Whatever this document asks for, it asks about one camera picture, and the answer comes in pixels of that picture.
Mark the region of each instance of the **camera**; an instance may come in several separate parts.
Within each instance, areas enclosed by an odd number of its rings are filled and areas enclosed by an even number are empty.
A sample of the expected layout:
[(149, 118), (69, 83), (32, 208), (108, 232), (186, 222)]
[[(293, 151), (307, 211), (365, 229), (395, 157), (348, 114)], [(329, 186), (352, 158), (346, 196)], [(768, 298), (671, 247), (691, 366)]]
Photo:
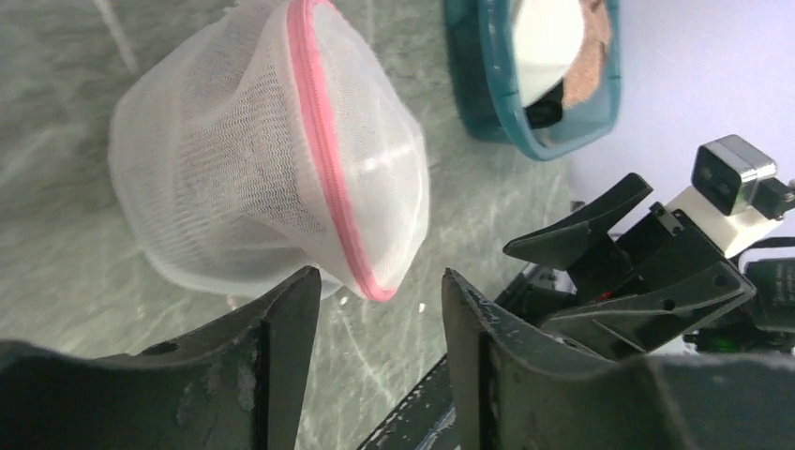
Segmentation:
[(723, 215), (734, 216), (754, 206), (762, 182), (775, 174), (775, 161), (729, 135), (698, 148), (691, 183)]

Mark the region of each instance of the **white mesh bag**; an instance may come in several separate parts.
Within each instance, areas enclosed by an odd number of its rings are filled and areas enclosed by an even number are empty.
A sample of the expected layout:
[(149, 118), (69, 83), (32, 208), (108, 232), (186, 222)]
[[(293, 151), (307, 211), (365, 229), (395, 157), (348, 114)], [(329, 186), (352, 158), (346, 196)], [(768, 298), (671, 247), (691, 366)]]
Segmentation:
[(191, 289), (254, 297), (311, 264), (385, 301), (428, 230), (422, 130), (324, 0), (248, 0), (189, 38), (119, 100), (109, 161), (147, 259)]

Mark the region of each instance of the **laundry basket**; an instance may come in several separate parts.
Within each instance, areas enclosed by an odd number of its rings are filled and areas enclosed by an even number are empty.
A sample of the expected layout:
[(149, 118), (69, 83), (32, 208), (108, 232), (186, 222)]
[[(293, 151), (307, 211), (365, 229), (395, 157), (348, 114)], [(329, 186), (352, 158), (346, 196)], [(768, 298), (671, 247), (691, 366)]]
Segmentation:
[(599, 88), (552, 127), (531, 129), (519, 99), (510, 0), (445, 0), (450, 72), (461, 120), (480, 141), (513, 144), (528, 158), (559, 158), (608, 134), (621, 103), (619, 0), (605, 0), (612, 26)]

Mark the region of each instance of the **marble surface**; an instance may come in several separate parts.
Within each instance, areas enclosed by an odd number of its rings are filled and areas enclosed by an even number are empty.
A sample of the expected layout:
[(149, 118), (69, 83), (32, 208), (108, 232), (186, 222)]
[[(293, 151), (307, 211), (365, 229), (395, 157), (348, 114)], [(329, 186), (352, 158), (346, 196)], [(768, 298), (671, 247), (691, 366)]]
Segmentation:
[[(564, 214), (559, 162), (470, 139), (447, 72), (442, 2), (337, 0), (427, 134), (427, 241), (389, 303), (322, 302), (297, 448), (351, 449), (444, 353), (440, 290), (456, 268), (486, 295), (520, 262), (503, 243)], [(136, 353), (239, 307), (163, 280), (113, 195), (117, 99), (232, 0), (0, 3), (0, 338), (84, 357)]]

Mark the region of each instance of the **pink trim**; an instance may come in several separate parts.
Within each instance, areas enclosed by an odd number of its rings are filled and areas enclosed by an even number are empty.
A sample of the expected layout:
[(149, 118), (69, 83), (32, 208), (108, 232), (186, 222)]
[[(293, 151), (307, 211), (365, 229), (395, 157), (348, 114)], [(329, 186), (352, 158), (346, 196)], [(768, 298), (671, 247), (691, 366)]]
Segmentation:
[(321, 180), (323, 196), (328, 203), (331, 219), (353, 278), (368, 299), (385, 302), (395, 295), (395, 290), (382, 289), (373, 275), (345, 184), (334, 112), (323, 76), (315, 30), (312, 27), (312, 9), (318, 5), (334, 8), (329, 0), (293, 0), (287, 10), (290, 57), (298, 85), (301, 114), (304, 117), (315, 169)]

